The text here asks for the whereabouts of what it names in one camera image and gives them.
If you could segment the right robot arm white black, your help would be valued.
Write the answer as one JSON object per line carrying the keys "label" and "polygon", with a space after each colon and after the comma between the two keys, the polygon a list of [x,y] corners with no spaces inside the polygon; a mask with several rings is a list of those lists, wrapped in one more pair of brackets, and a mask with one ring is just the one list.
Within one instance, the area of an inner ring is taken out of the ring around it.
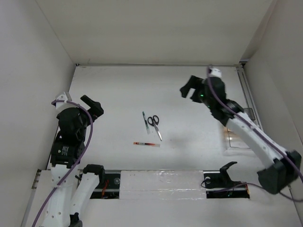
{"label": "right robot arm white black", "polygon": [[220,77],[208,76],[205,79],[191,76],[180,89],[181,96],[187,97],[193,89],[191,100],[205,104],[211,115],[223,126],[238,135],[256,154],[264,166],[258,171],[260,186],[270,194],[278,194],[297,178],[302,156],[295,150],[288,151],[275,143],[244,112],[235,101],[228,99],[225,83]]}

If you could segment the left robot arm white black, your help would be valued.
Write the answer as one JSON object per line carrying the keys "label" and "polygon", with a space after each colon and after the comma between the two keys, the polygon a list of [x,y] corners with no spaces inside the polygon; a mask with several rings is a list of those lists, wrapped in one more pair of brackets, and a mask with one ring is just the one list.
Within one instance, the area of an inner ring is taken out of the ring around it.
{"label": "left robot arm white black", "polygon": [[105,183],[102,165],[88,164],[80,177],[76,175],[81,159],[93,135],[94,121],[103,115],[99,102],[87,95],[81,98],[89,109],[71,100],[67,93],[59,95],[52,105],[57,115],[59,132],[51,148],[52,190],[41,205],[32,226],[45,212],[43,227],[81,227],[82,216],[95,188]]}

